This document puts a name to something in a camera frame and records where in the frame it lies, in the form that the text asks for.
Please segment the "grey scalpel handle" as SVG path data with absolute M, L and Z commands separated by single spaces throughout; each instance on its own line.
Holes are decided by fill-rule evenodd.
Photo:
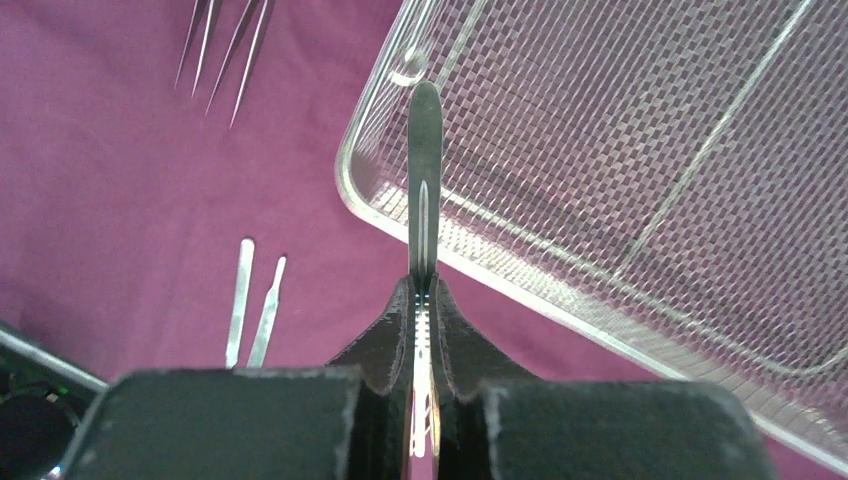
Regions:
M 254 253 L 254 240 L 243 238 L 239 245 L 234 298 L 225 349 L 225 367 L 228 369 L 234 368 L 239 359 Z
M 260 368 L 264 365 L 279 308 L 281 284 L 286 264 L 287 258 L 285 256 L 281 256 L 277 260 L 274 278 L 266 293 L 257 332 L 248 356 L 248 368 Z
M 415 458 L 435 447 L 429 290 L 437 265 L 443 142 L 439 90 L 422 81 L 413 90 L 407 126 L 409 274 L 414 305 L 411 455 Z

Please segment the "steel instrument tray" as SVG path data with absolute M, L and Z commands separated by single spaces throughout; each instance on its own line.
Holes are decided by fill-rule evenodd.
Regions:
M 400 240 L 421 81 L 442 262 L 846 473 L 845 2 L 404 2 L 335 166 Z

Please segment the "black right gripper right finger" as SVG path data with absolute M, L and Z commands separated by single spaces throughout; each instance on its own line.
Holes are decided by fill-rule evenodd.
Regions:
M 441 479 L 775 479 L 742 403 L 705 382 L 539 378 L 433 282 Z

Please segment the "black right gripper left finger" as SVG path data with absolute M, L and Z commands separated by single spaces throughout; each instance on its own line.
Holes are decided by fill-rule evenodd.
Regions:
M 405 479 L 412 282 L 329 363 L 152 369 L 101 393 L 64 479 Z

